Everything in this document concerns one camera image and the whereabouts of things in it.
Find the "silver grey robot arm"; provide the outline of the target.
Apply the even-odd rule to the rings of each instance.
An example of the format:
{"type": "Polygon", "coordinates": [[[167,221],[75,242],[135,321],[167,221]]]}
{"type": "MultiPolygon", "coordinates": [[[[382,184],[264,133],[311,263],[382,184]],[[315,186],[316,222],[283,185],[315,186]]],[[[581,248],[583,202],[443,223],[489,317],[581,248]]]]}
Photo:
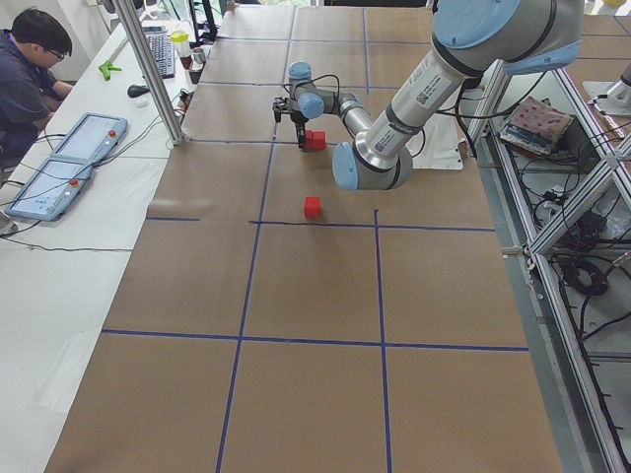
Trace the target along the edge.
{"type": "Polygon", "coordinates": [[[338,115],[352,142],[336,146],[332,172],[347,190],[389,190],[410,176],[407,142],[467,79],[493,62],[508,75],[545,72],[574,62],[580,52],[580,1],[441,1],[433,17],[432,48],[379,117],[353,96],[338,115]]]}
{"type": "Polygon", "coordinates": [[[325,132],[306,128],[310,120],[324,114],[337,116],[352,137],[368,130],[375,122],[357,95],[341,91],[339,79],[335,75],[313,78],[312,66],[308,62],[296,61],[290,64],[287,83],[283,88],[288,96],[273,100],[274,119],[279,123],[283,115],[290,117],[295,126],[298,146],[304,151],[325,148],[325,132]]]}

